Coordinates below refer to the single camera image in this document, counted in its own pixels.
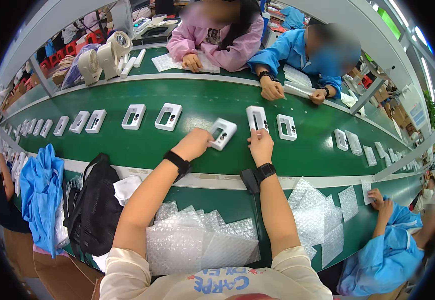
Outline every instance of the blue cloth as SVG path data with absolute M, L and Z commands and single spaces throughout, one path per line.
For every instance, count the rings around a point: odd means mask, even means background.
M 64 161 L 56 157 L 52 144 L 40 148 L 21 170 L 22 218 L 29 222 L 34 244 L 51 253 L 63 252 L 54 243 L 56 210 L 62 200 Z
M 409 279 L 424 257 L 408 229 L 422 227 L 420 214 L 394 203 L 385 234 L 371 239 L 344 263 L 337 292 L 343 296 L 384 294 Z
M 270 73 L 277 75 L 279 61 L 285 60 L 290 66 L 304 72 L 307 75 L 319 75 L 321 86 L 330 85 L 335 87 L 336 94 L 333 98 L 341 98 L 341 77 L 331 77 L 319 74 L 310 61 L 306 62 L 306 51 L 304 50 L 305 29 L 294 29 L 281 34 L 272 46 L 256 53 L 248 61 L 251 72 L 256 74 L 255 64 L 268 65 Z
M 301 29 L 304 27 L 304 14 L 299 9 L 292 6 L 288 6 L 285 9 L 279 11 L 286 16 L 286 21 L 282 23 L 282 27 L 287 29 Z

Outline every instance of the worker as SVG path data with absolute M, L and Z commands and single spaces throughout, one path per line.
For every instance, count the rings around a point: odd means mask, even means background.
M 171 149 L 182 160 L 200 157 L 213 141 L 203 129 L 194 129 Z M 251 130 L 250 152 L 257 167 L 272 164 L 274 142 L 266 130 Z M 271 268 L 239 268 L 236 274 L 204 270 L 194 275 L 173 274 L 151 284 L 146 257 L 146 227 L 149 225 L 172 183 L 178 167 L 164 159 L 142 182 L 124 207 L 106 260 L 106 276 L 100 285 L 100 299 L 329 299 L 331 291 L 322 285 L 310 266 L 299 241 L 296 223 L 286 196 L 274 173 L 261 182 L 262 219 L 271 242 Z M 199 282 L 225 283 L 224 288 L 199 288 Z
M 190 3 L 181 10 L 182 24 L 174 29 L 166 48 L 174 61 L 194 73 L 203 68 L 197 49 L 215 66 L 240 71 L 261 45 L 260 12 L 256 0 Z
M 335 24 L 314 24 L 286 31 L 248 64 L 258 75 L 262 97 L 269 101 L 284 97 L 284 89 L 275 78 L 280 61 L 307 75 L 319 75 L 320 88 L 309 99 L 320 105 L 327 97 L 341 98 L 341 75 L 353 69 L 359 56 L 359 41 L 351 33 L 344 34 Z
M 421 214 L 387 199 L 378 189 L 368 196 L 378 210 L 372 239 L 347 258 L 337 285 L 343 296 L 384 294 L 409 279 L 435 248 L 435 208 Z

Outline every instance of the pink jacket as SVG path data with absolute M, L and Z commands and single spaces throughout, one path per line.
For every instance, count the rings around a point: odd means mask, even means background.
M 221 29 L 221 40 L 229 32 L 231 25 Z M 187 25 L 185 21 L 174 29 L 172 38 L 166 48 L 176 62 L 189 53 L 197 54 L 196 47 L 200 47 L 212 64 L 236 72 L 247 68 L 247 61 L 254 56 L 261 45 L 261 36 L 264 30 L 264 21 L 259 16 L 251 24 L 249 32 L 235 39 L 233 44 L 227 46 L 227 50 L 217 50 L 218 45 L 203 42 L 209 31 L 208 28 Z

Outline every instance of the white fan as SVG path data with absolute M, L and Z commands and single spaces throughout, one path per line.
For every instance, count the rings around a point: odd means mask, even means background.
M 81 54 L 78 61 L 79 72 L 84 77 L 86 86 L 91 85 L 99 80 L 102 68 L 99 66 L 97 53 L 95 50 L 89 50 Z

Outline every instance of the beige t-shirt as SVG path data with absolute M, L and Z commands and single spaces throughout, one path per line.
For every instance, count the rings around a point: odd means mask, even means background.
M 196 274 L 163 276 L 152 285 L 148 262 L 134 251 L 112 248 L 106 263 L 100 300 L 224 300 L 251 293 L 281 300 L 333 298 L 311 268 L 302 246 L 279 253 L 271 268 L 208 269 Z

